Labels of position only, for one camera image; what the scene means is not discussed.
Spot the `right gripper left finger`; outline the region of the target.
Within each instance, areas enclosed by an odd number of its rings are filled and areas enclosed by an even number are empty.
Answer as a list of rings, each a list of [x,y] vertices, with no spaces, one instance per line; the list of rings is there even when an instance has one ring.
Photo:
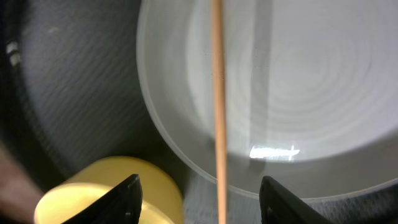
[[[132,174],[64,224],[138,224],[143,192],[138,174]]]

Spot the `grey round plate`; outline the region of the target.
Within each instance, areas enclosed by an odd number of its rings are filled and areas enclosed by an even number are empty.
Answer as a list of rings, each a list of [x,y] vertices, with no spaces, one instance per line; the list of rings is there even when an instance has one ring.
[[[150,116],[214,180],[209,1],[144,1],[137,65]],[[225,1],[230,189],[265,175],[300,198],[397,183],[397,1]]]

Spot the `wooden chopstick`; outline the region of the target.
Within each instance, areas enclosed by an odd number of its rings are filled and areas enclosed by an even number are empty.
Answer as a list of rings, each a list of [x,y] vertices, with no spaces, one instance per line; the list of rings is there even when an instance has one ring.
[[[215,154],[218,194],[218,222],[228,222],[228,175],[227,175],[227,133],[226,95],[223,37],[223,2],[211,2],[211,40],[215,109]]]

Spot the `yellow bowl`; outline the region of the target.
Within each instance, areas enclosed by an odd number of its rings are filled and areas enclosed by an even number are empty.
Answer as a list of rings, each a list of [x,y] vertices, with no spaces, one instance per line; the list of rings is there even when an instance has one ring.
[[[100,159],[49,190],[35,208],[34,221],[64,223],[132,174],[142,185],[139,223],[184,223],[182,194],[172,178],[150,162],[126,156]]]

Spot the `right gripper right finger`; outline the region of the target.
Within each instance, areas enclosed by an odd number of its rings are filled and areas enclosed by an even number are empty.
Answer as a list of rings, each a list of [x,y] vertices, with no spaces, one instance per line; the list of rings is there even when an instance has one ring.
[[[261,223],[330,224],[312,207],[278,183],[264,176],[259,192]]]

